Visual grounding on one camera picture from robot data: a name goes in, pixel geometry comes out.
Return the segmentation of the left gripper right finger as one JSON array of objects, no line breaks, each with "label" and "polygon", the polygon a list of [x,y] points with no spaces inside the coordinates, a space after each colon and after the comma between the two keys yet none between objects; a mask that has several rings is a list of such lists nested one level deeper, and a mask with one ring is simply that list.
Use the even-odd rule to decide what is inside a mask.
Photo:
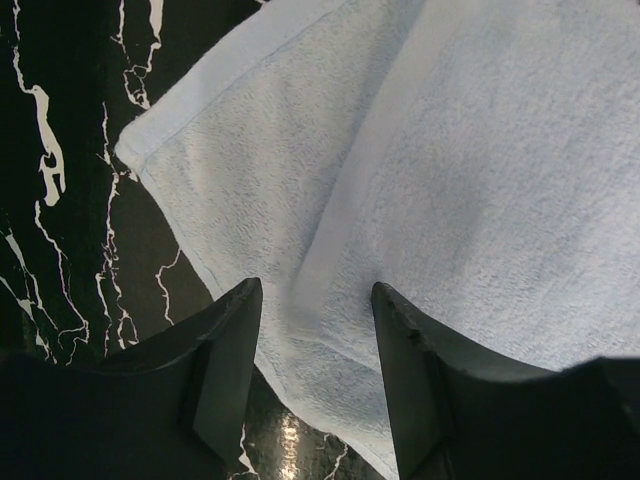
[{"label": "left gripper right finger", "polygon": [[553,372],[457,333],[386,283],[371,306],[401,478],[638,477],[637,359]]}]

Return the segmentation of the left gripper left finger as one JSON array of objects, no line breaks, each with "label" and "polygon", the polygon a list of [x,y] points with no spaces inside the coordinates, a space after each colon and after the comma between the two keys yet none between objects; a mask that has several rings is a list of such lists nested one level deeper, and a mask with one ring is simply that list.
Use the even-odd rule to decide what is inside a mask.
[{"label": "left gripper left finger", "polygon": [[248,278],[92,367],[1,355],[5,479],[225,479],[240,456],[263,300]]}]

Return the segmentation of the light blue towel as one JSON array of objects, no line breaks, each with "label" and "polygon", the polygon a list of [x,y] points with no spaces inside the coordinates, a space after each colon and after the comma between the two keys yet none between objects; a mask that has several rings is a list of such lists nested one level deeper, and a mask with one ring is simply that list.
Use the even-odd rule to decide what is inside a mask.
[{"label": "light blue towel", "polygon": [[125,127],[280,400],[398,475],[370,295],[558,370],[639,352],[635,1],[272,1]]}]

